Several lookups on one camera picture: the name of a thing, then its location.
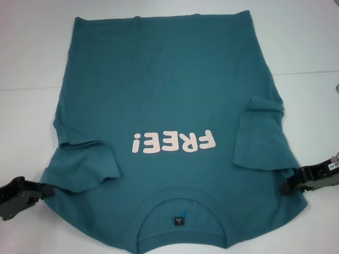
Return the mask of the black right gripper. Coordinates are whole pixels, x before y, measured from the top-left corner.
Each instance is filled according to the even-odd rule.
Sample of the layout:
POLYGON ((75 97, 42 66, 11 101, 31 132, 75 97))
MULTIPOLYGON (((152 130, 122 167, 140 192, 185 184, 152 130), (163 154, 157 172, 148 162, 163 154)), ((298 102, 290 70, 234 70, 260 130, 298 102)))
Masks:
POLYGON ((323 187, 338 185, 338 161, 324 162, 311 167, 312 181, 309 181, 309 169, 302 167, 294 169, 292 176, 282 184, 282 195, 292 195, 295 191, 309 192, 323 187))

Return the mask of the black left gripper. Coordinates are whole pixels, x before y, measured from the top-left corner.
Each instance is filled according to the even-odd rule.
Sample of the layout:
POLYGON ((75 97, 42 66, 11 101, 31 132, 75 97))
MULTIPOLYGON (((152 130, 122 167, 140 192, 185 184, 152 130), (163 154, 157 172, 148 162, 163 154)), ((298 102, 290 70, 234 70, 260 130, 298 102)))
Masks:
POLYGON ((18 213, 54 195, 51 185, 27 181, 22 176, 16 177, 1 187, 1 218, 3 221, 11 220, 18 213))

